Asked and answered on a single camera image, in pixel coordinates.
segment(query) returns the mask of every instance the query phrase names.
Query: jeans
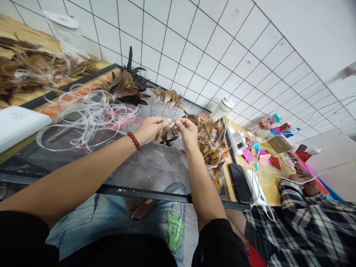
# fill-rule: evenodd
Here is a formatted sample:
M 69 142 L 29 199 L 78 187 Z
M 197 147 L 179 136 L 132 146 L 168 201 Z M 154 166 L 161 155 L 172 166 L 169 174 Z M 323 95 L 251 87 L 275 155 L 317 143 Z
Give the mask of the jeans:
M 164 192 L 186 195 L 182 183 Z M 94 194 L 50 231 L 46 244 L 59 249 L 59 260 L 104 236 L 150 234 L 166 241 L 177 265 L 183 266 L 185 203 L 157 201 L 140 221 L 130 218 L 122 197 Z

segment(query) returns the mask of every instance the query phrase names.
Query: white tumbler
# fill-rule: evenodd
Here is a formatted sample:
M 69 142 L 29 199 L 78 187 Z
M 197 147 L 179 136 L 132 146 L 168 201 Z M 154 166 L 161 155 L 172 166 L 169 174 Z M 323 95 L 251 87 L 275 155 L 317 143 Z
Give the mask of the white tumbler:
M 221 99 L 219 104 L 214 108 L 212 113 L 210 114 L 210 117 L 216 121 L 224 116 L 226 116 L 227 113 L 229 113 L 230 110 L 232 110 L 234 107 L 234 103 L 230 98 L 224 97 Z

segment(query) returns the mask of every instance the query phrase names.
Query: red bead bracelet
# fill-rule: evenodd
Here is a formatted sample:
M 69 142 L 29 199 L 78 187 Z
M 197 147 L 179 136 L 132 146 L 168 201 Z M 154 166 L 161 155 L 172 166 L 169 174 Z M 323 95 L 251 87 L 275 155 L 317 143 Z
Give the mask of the red bead bracelet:
M 137 150 L 138 150 L 138 151 L 141 151 L 142 148 L 141 148 L 140 144 L 137 142 L 137 139 L 135 138 L 134 134 L 133 134 L 132 132 L 128 132 L 127 135 L 128 135 L 129 137 L 131 137 L 131 139 L 132 139 L 133 143 L 135 144 Z

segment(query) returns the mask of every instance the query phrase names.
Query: person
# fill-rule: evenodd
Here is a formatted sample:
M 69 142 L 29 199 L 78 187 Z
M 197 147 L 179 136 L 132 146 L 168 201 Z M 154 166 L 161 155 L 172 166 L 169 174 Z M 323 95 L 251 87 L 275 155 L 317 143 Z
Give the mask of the person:
M 166 126 L 163 118 L 148 117 L 134 136 L 143 146 Z M 175 127 L 187 153 L 200 233 L 192 266 L 250 266 L 199 151 L 197 127 L 185 118 Z M 157 201 L 133 221 L 121 197 L 94 194 L 134 152 L 130 137 L 122 137 L 0 202 L 1 265 L 182 266 L 184 204 Z M 180 183 L 166 191 L 186 193 Z
M 322 193 L 312 175 L 289 176 L 279 186 L 281 207 L 272 207 L 275 221 L 262 207 L 244 214 L 226 214 L 268 266 L 348 266 L 355 263 L 356 205 L 334 201 Z

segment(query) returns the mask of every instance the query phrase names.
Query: smartphone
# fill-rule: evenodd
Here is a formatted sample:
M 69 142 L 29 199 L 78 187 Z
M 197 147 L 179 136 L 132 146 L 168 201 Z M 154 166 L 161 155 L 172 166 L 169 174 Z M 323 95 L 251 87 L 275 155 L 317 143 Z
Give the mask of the smartphone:
M 231 163 L 229 168 L 238 200 L 243 203 L 253 203 L 251 189 L 242 166 Z

